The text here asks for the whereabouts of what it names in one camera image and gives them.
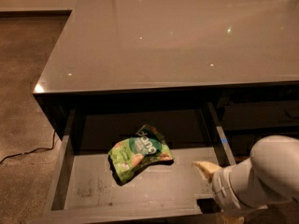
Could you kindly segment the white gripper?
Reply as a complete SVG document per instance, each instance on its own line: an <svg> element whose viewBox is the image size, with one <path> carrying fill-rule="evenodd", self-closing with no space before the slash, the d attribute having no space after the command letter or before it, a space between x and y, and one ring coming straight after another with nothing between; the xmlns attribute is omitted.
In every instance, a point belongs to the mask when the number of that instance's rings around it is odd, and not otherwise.
<svg viewBox="0 0 299 224"><path fill-rule="evenodd" d="M209 161L194 161L212 184L214 200L223 210L224 224L244 224L243 217L266 207L268 197L251 166L227 166Z"/></svg>

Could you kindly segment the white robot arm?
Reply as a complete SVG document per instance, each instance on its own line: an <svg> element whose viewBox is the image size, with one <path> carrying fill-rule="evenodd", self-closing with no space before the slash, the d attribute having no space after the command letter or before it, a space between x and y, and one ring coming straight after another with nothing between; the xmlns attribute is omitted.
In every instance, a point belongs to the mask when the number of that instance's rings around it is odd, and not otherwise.
<svg viewBox="0 0 299 224"><path fill-rule="evenodd" d="M299 140L270 135L257 141L244 161L220 167L209 161L193 164L211 184L223 224L244 224L256 210L299 201Z"/></svg>

